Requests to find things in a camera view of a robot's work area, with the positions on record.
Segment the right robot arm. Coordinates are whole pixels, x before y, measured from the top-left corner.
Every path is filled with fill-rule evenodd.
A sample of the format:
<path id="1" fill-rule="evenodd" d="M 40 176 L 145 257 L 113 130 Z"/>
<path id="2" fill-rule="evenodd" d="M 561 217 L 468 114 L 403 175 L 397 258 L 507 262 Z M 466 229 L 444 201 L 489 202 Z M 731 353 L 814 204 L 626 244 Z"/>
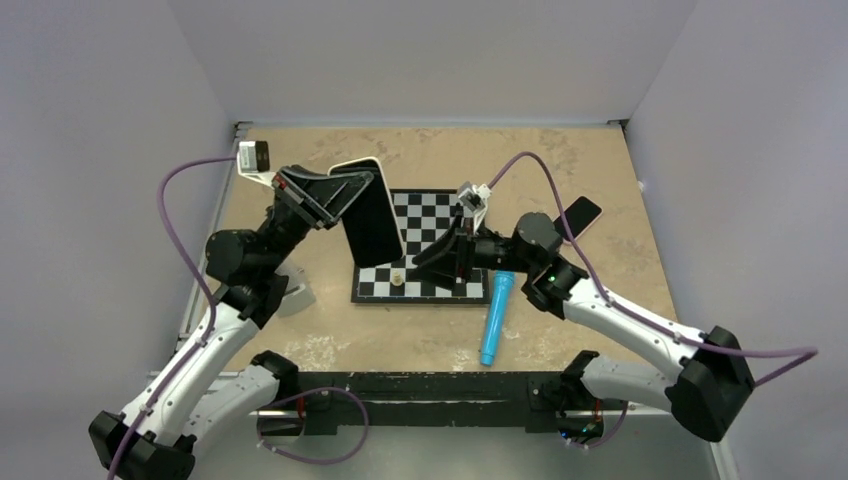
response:
<path id="1" fill-rule="evenodd" d="M 413 259 L 412 278 L 442 288 L 469 279 L 475 269 L 523 273 L 522 293 L 537 310 L 590 328 L 626 347 L 643 364 L 600 354 L 576 358 L 561 381 L 576 407 L 617 399 L 669 412 L 702 440 L 724 438 L 755 389 L 737 337 L 658 316 L 597 286 L 589 273 L 559 252 L 562 238 L 543 213 L 520 217 L 511 236 L 456 215 L 449 229 Z"/>

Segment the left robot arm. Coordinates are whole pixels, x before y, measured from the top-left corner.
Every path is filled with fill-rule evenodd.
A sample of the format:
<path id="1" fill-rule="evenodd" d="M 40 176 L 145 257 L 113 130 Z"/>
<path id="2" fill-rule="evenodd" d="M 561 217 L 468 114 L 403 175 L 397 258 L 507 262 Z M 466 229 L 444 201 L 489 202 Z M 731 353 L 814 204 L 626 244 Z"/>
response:
<path id="1" fill-rule="evenodd" d="M 89 435 L 112 479 L 185 479 L 199 453 L 230 424 L 263 407 L 305 415 L 307 392 L 297 366 L 265 351 L 220 389 L 229 360 L 296 295 L 284 261 L 313 230 L 330 229 L 385 182 L 373 167 L 315 173 L 301 166 L 243 167 L 243 178 L 271 189 L 266 217 L 255 230 L 221 230 L 207 240 L 207 310 L 156 378 L 120 412 L 101 412 Z"/>

